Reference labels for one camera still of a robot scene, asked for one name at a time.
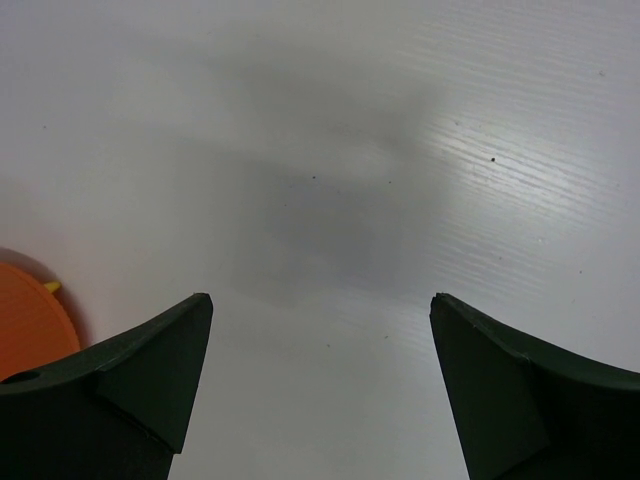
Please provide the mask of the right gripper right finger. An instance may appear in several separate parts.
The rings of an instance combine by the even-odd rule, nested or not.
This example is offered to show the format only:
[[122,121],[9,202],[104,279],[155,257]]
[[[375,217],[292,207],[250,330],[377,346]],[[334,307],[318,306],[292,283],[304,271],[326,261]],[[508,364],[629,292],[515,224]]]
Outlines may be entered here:
[[636,479],[639,376],[516,330],[450,294],[430,323],[472,479]]

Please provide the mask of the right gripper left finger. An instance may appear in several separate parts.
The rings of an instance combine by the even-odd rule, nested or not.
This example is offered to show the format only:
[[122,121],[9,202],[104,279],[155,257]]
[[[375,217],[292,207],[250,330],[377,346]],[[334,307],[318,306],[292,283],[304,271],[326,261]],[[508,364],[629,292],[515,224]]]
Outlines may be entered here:
[[183,450],[213,303],[155,318],[1,383],[4,479],[166,479]]

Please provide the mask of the lime green purple lego brick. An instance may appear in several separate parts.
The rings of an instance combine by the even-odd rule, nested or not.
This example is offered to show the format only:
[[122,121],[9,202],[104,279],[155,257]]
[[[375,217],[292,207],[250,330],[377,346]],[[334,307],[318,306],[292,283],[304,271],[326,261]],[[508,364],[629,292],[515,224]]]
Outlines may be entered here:
[[61,288],[61,284],[57,281],[52,281],[52,282],[45,283],[44,287],[49,293],[54,293]]

